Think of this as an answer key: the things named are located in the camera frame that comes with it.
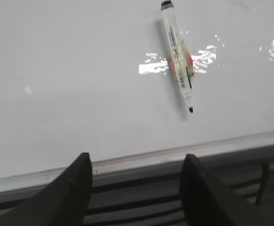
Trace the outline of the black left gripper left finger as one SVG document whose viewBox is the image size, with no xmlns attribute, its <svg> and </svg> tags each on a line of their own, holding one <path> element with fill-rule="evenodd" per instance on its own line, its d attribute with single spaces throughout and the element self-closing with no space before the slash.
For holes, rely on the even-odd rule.
<svg viewBox="0 0 274 226">
<path fill-rule="evenodd" d="M 91 188 L 90 155 L 81 153 L 43 190 L 0 215 L 0 226 L 81 226 Z"/>
</svg>

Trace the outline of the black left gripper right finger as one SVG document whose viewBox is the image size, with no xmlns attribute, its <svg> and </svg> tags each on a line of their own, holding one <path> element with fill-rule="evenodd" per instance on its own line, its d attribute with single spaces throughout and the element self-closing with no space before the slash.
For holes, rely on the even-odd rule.
<svg viewBox="0 0 274 226">
<path fill-rule="evenodd" d="M 183 162 L 180 199 L 189 226 L 262 226 L 264 215 L 238 196 L 195 155 Z"/>
</svg>

